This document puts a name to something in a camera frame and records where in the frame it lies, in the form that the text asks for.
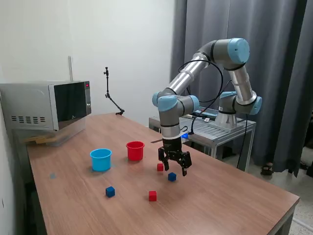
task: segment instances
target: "small cube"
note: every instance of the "small cube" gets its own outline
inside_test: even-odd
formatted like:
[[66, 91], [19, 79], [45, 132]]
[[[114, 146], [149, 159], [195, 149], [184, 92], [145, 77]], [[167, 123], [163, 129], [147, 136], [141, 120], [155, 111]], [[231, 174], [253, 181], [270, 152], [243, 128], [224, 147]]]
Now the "small cube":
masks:
[[113, 197], [114, 195], [115, 195], [115, 189], [112, 186], [106, 188], [107, 197]]
[[149, 201], [155, 202], [157, 200], [157, 191], [149, 191]]
[[174, 182], [176, 180], [176, 174], [173, 172], [169, 173], [168, 180]]
[[158, 164], [156, 165], [156, 169], [157, 169], [158, 171], [163, 171], [163, 163], [158, 163]]

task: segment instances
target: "black cable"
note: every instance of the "black cable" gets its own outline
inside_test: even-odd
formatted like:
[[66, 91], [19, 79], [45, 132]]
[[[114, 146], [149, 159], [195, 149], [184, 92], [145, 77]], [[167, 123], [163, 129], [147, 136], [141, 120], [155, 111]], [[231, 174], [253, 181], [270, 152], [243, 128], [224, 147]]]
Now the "black cable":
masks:
[[186, 89], [187, 89], [188, 94], [191, 95], [190, 91], [188, 90], [188, 87]]
[[190, 64], [190, 63], [192, 63], [192, 62], [197, 62], [197, 61], [204, 61], [204, 62], [209, 63], [209, 65], [212, 63], [212, 62], [210, 62], [210, 61], [208, 61], [208, 60], [189, 60], [188, 62], [182, 64], [182, 65], [178, 68], [178, 72], [180, 72], [181, 69], [182, 69], [182, 67], [184, 67], [185, 65], [188, 65], [188, 64]]
[[183, 126], [182, 128], [181, 128], [181, 131], [187, 131], [188, 130], [188, 126]]
[[[247, 127], [247, 125], [248, 125], [248, 114], [246, 114], [246, 127]], [[241, 149], [240, 149], [239, 159], [238, 159], [238, 162], [237, 162], [237, 169], [238, 169], [238, 166], [239, 166], [239, 161], [240, 161], [241, 154], [243, 152], [243, 148], [244, 148], [244, 144], [245, 144], [245, 138], [246, 138], [246, 129], [245, 129], [243, 144], [241, 145]]]
[[193, 120], [192, 120], [192, 123], [191, 123], [191, 130], [189, 132], [190, 135], [194, 134], [194, 123], [195, 123], [195, 120], [197, 117], [199, 117], [205, 110], [207, 110], [208, 108], [211, 107], [211, 105], [218, 99], [218, 97], [222, 94], [222, 89], [223, 89], [223, 80], [224, 80], [224, 77], [223, 77], [223, 73], [222, 71], [220, 70], [220, 68], [213, 64], [212, 62], [210, 62], [210, 64], [212, 64], [219, 72], [220, 72], [220, 75], [221, 75], [221, 86], [220, 86], [220, 90], [217, 94], [217, 96], [212, 100], [212, 102], [205, 108], [203, 109], [200, 113], [198, 113], [198, 115], [196, 115]]
[[[226, 83], [226, 85], [224, 86], [224, 88], [223, 88], [223, 90], [222, 90], [222, 93], [225, 91], [225, 89], [226, 89], [226, 87], [228, 86], [228, 84], [231, 82], [231, 80], [229, 80], [227, 83]], [[211, 102], [212, 100], [214, 100], [214, 99], [210, 99], [210, 100], [207, 100], [207, 101], [200, 101], [199, 100], [199, 102], [200, 103], [207, 103], [207, 102]]]

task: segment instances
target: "blue cup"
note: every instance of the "blue cup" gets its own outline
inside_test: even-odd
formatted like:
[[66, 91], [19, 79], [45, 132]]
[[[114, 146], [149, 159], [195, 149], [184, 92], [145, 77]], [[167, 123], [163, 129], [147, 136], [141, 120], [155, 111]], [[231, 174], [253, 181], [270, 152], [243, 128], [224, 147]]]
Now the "blue cup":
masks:
[[99, 148], [90, 152], [92, 169], [94, 171], [106, 171], [111, 167], [112, 151], [107, 148]]

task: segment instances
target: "microwave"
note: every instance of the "microwave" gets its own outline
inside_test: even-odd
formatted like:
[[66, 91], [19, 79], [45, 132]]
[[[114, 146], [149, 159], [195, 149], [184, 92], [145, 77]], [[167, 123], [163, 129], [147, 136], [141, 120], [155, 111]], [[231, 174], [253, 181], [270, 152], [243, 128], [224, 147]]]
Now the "microwave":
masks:
[[89, 81], [3, 83], [0, 96], [12, 129], [58, 131], [91, 114]]

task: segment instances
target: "red cup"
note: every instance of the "red cup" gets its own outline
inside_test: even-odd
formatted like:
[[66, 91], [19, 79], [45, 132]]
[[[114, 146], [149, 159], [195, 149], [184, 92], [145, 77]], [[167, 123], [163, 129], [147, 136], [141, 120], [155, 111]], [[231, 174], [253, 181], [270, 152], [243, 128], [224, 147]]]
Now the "red cup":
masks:
[[143, 147], [145, 144], [140, 141], [127, 143], [127, 156], [130, 161], [140, 161], [143, 158]]

